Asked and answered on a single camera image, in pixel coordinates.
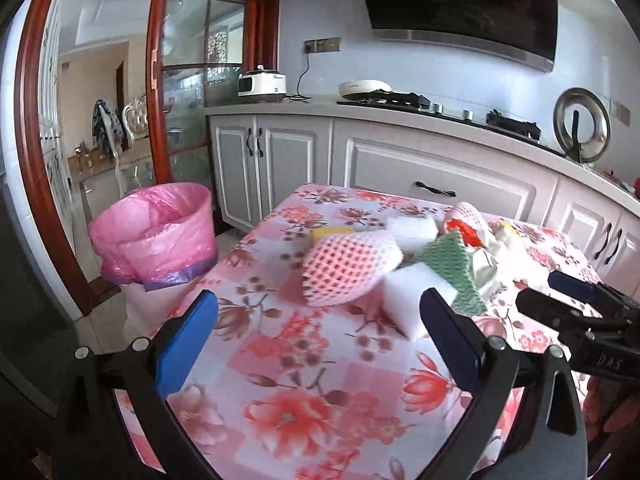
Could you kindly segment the person's right hand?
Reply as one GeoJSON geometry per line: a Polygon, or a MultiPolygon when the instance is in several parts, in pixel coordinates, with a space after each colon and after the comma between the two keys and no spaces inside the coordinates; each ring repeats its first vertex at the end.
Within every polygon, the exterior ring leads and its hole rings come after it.
{"type": "Polygon", "coordinates": [[[586,438],[592,442],[602,431],[607,434],[631,425],[639,416],[639,390],[631,391],[613,408],[620,384],[597,376],[590,376],[587,395],[582,404],[586,438]]]}

